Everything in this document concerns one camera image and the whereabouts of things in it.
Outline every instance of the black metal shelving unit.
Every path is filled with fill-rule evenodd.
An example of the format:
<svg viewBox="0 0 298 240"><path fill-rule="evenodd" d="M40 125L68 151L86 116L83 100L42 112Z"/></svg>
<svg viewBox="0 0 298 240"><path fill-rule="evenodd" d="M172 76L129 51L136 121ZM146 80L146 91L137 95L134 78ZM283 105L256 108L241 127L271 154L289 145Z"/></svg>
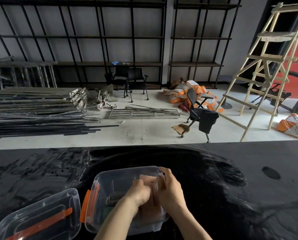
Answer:
<svg viewBox="0 0 298 240"><path fill-rule="evenodd" d="M47 45L50 49L50 53L52 56L53 61L55 60L55 56L53 54L53 51L51 49L51 45L49 42L49 39L67 39L68 43L69 43L69 47L70 47L70 51L71 51L71 55L72 55L72 60L71 62L62 62L62 61L57 61L57 75L59 78L58 82L60 85L61 84L79 84L81 87L83 87L84 85L87 84L96 84L96 83L102 83L102 82L89 82L87 80L87 74L85 71L85 67L104 67L105 68L105 72L110 72L110 68L114 67L114 64L112 64L110 62L110 58L109 58L109 52L108 52L108 46L107 46L107 39L131 39L132 40L132 49L133 49L133 60L132 61L119 61L119 62L125 62L125 63L129 63L127 64L128 66L131 67L159 67L159 85L161 88L161 83L162 83L162 69L163 69L163 55L164 55L164 45L165 45L165 28L166 28L166 5L167 0L161 0L161 2L139 2L139 1L102 1L102 0L0 0L0 6L2 8L3 14L7 19L7 22L10 26L10 29L13 33L13 35L1 35L0 34L0 40L7 52L7 54L9 56L11 56L12 54L10 54L5 42L4 42L4 38L15 38L17 40L17 44L19 45L20 51L23 55L23 58L25 61L28 61L23 48L19 42L19 39L23 39L23 38L32 38L35 40L35 44L37 45L39 54L41 56L42 61L45 61L44 56L42 54L41 48L39 46L38 43L38 39L45 39L47 42ZM5 11L4 5L18 5L22 7L22 11L25 15L26 21L29 25L30 31L32 33L32 35L16 35L14 28L12 27L12 24L10 22L10 19L7 15L7 12ZM38 16L39 19L39 23L41 25L42 31L44 35L35 35L35 32L32 28L32 25L30 23L30 20L27 16L26 10L24 8L24 6L34 6L35 7L35 11L36 14ZM43 26L39 11L37 9L37 6L58 6L59 7L59 12L61 15L61 19L63 22L63 26L65 29L65 36L51 36L51 35L47 35L46 30ZM64 16L63 16L63 10L61 7L67 7L68 9L68 13L70 16L70 22L72 25L72 29L73 29L73 33L74 36L70 36L68 34L68 29L64 20ZM95 11L96 11L96 16L97 16L97 22L98 22L98 29L99 29L99 36L77 36L76 35L76 31L75 31L75 27L73 24L73 19L72 19L72 15L71 15L71 11L70 11L70 7L95 7ZM106 36L105 33L105 25L104 25L104 19L103 19L103 7L121 7L121 8L130 8L131 10L131 29L132 29L132 36ZM147 37L147 36L135 36L135 31L134 31L134 15L133 15L133 8L156 8L156 9L161 9L162 10L162 15L161 15L161 33L160 36L151 36L151 37ZM101 16L101 20L102 20L102 30L101 30L101 26L100 26L100 19L99 16ZM78 48L78 53L79 53L79 59L77 60L74 52L73 52L73 48L72 48L72 44L71 44L71 40L70 39L75 39L76 41L76 45ZM81 50L79 47L79 39L100 39L101 40L101 47L102 47L102 55L103 55L103 61L94 61L94 62L85 62L82 59L82 55L81 55ZM136 61L136 57L135 57L135 40L136 39L157 39L160 40L160 58L159 61L157 62L139 62ZM59 67L74 67L77 73L77 77L79 82L63 82L61 74L59 72ZM85 77L85 82L81 80L81 76L79 73L79 69L78 68L82 68L84 77Z"/></svg>
<svg viewBox="0 0 298 240"><path fill-rule="evenodd" d="M172 48L171 48L171 60L169 62L170 71L169 71L168 83L170 83L170 81L171 81L172 67L189 67L187 80L189 79L191 68L194 68L194 74L193 74L193 80L194 80L195 76L196 76L197 67L211 67L210 73L209 73L209 78L208 78L208 82L210 82L210 78L211 78L213 68L214 67L219 67L219 71L218 71L218 75L217 75L217 77L218 77L219 74L220 74L221 68L223 67L223 60L224 60L224 57L225 57L225 54L226 54L226 51L227 51L227 48L228 48L229 40L231 40L231 33L232 33L233 26L234 26L234 23L235 23L235 20L236 20L238 9L239 9L239 7L241 7L240 6L241 0L239 0L237 4L230 4L231 0L228 0L227 3L222 3L222 4L210 3L210 0L207 0L207 3L203 3L203 0L200 0L200 3L179 3L178 1L179 0L176 0L175 5L174 5L175 21L174 21L174 27L173 27L173 36L171 37L171 39L172 39ZM197 22L196 22L196 27L195 27L194 37L175 36L178 9L198 9L199 10L198 11L198 18L197 18ZM224 24L225 24L225 21L226 21L226 18L227 18L227 13L231 9L236 9L236 11L235 11L235 14L234 14L234 18L232 20L230 32L229 32L228 37L222 37L222 32L223 32ZM203 22L203 26L202 26L201 36L198 37L197 35L198 35L198 27L199 27L201 10L206 10L206 14L204 16L204 22ZM207 21L208 10L224 10L225 11L225 14L224 14L224 17L223 17L223 22L222 22L221 29L220 29L218 37L204 37L203 36L205 26L206 26L206 21ZM193 47L192 47L192 51L191 51L190 61L173 61L173 51L174 51L174 46L175 46L175 40L193 40ZM209 62L200 62L199 61L201 44L202 44L203 40L218 40L217 46L216 46L216 49L215 49L215 55L214 55L212 61L209 61ZM217 56L217 52L218 52L218 48L219 48L219 44L220 44L221 40L226 40L226 46L225 46L225 49L224 49L224 52L223 52L223 57L221 59L221 63L218 64L218 63L215 62L215 59L216 59L216 56ZM199 41L199 48L198 48L198 54L197 54L196 61L193 61L196 41Z"/></svg>

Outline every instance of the white floor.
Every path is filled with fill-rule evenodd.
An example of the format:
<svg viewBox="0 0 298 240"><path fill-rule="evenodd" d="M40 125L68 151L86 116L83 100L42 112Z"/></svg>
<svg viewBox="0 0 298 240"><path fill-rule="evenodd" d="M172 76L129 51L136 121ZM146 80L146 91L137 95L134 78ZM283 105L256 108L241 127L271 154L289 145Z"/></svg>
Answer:
<svg viewBox="0 0 298 240"><path fill-rule="evenodd" d="M219 97L222 97L227 85L219 85L220 89L210 89L209 91ZM231 96L244 100L246 89L235 85ZM149 101L145 100L146 95L140 94L142 91L135 90L132 93L133 104L143 105L154 108L174 108L177 104L170 104L168 96L162 96L160 90L148 90ZM123 90L114 91L114 95L119 100L116 104L119 109L130 106L130 97L123 98ZM249 101L256 98L256 95L250 95ZM223 114L247 125L254 110L245 108L242 116L239 116L241 104L228 100L233 108L225 110ZM268 100L265 100L262 106L264 109L272 110ZM207 141L204 133L198 130L199 123L191 126L190 132L181 138L179 134L171 128L174 125L184 123L186 116L179 119L127 119L122 120L105 119L109 114L109 109L100 111L98 117L103 120L95 125L119 125L119 127L101 128L97 133L87 135L63 136L31 136L31 137L10 137L0 139L0 149L26 149L26 148L61 148L61 147L96 147L96 146L129 146L129 145L157 145L157 144L182 144L182 143L205 143ZM267 130L270 115L259 111L251 128L247 132L244 141L283 141L297 140L294 137L285 135L276 131L275 125L282 119L285 119L290 113L279 108L279 115L274 118L271 130ZM220 117L213 125L209 134L210 141L215 142L238 142L244 130L237 125Z"/></svg>

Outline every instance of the person's left hand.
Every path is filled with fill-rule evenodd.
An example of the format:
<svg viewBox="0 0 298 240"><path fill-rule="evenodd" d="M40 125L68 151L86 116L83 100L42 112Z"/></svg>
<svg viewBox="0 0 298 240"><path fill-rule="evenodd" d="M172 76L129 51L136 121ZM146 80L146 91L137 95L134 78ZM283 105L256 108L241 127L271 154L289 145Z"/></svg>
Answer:
<svg viewBox="0 0 298 240"><path fill-rule="evenodd" d="M133 180L133 184L125 194L124 198L132 202L135 207L136 214L138 208L149 200L150 194L150 187L145 186L142 179L135 179Z"/></svg>

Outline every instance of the clear plastic lid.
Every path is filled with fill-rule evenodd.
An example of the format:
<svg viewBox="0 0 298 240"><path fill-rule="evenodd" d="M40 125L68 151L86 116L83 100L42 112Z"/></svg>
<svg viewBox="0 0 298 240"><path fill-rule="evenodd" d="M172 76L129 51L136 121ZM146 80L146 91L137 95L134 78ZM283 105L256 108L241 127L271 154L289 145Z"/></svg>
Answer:
<svg viewBox="0 0 298 240"><path fill-rule="evenodd" d="M134 179L142 179L151 187L149 201L141 206L133 218L128 235L159 231L168 216L162 209L157 196L157 177L163 173L156 166L126 168L99 173L93 182L87 210L85 226L89 232L97 233L104 220L132 186Z"/></svg>
<svg viewBox="0 0 298 240"><path fill-rule="evenodd" d="M0 222L0 240L70 240L80 230L80 200L74 188L20 209Z"/></svg>

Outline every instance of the gray wall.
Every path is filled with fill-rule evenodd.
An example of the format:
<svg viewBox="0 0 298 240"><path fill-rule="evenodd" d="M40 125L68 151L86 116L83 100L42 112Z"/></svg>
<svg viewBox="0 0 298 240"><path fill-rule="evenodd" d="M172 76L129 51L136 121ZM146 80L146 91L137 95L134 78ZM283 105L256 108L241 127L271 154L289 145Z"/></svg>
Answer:
<svg viewBox="0 0 298 240"><path fill-rule="evenodd" d="M197 0L180 0L180 2L193 2ZM212 2L220 3L224 0L212 0ZM238 0L232 0L232 3L237 3ZM263 13L264 6L267 0L242 0L242 7L239 9L236 23L232 32L232 40L229 42L227 54L224 60L224 67L221 74L232 75L241 67L244 56L248 52L251 41L254 37L255 30L258 26L260 17ZM174 0L168 0L167 4L167 22L166 22L166 44L164 49L164 72L163 84L166 84L168 76L167 72L168 57L171 44L171 32L174 19L173 10ZM11 23L18 35L31 35L29 26L25 20L25 16L19 6L5 6L6 12L11 20ZM36 35L43 35L38 17L34 7L25 7L29 16L31 25ZM58 7L38 7L42 22L48 35L65 36L65 30L59 13ZM70 8L73 22L78 36L84 35L99 35L98 24L96 20L96 12L94 7L71 7ZM67 11L67 7L62 7L65 17L65 22L68 28L69 35L73 36L72 26ZM228 36L231 21L233 19L234 10L230 10L227 15L223 37ZM205 11L201 12L199 32L201 34ZM161 9L152 8L134 8L134 24L135 36L160 36L161 28ZM179 10L177 16L177 36L193 36L195 23L197 20L197 10ZM204 36L218 36L220 31L224 11L210 10L205 28ZM107 36L131 36L131 12L129 8L104 7L103 16L105 22L105 30ZM12 35L6 18L3 15L0 7L0 33L2 35ZM23 60L23 56L15 39L4 38L4 41L11 53L19 60ZM45 39L38 40L45 60L52 60L49 48ZM199 61L211 61L213 59L216 40L203 40ZM72 61L72 56L66 39L50 40L52 50L57 61ZM74 39L71 40L74 50L75 59L79 60L77 45ZM108 39L108 51L111 61L131 61L132 60L132 41L128 39ZM216 62L220 63L226 41L221 41ZM37 46L33 39L21 39L24 52L29 60L41 60ZM175 61L188 61L190 59L193 41L192 40L176 40L174 49ZM79 46L82 53L83 61L103 61L101 42L99 39L79 39ZM159 40L135 40L135 57L136 61L159 61L160 41ZM7 56L3 45L0 42L0 57ZM206 81L209 75L209 67L197 68L196 80ZM62 68L62 77L65 82L77 82L78 79L74 68ZM187 78L188 68L174 67L172 69L171 79L177 79L180 76ZM214 81L217 75L218 68L213 69L211 80ZM86 73L90 82L104 82L104 68L102 67L87 67ZM143 73L149 76L148 81L157 82L159 80L159 69L157 67L144 67ZM80 75L83 78L83 72L80 68Z"/></svg>

